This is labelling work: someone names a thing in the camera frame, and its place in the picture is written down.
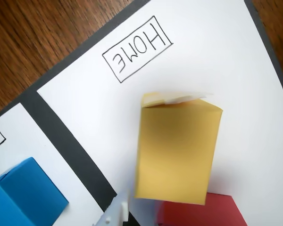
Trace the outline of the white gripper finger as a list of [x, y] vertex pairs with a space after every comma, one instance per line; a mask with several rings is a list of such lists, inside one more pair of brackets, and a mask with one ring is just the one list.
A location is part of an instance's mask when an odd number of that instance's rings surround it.
[[122, 226], [129, 220], [130, 190], [126, 189], [113, 198], [111, 204], [92, 226]]

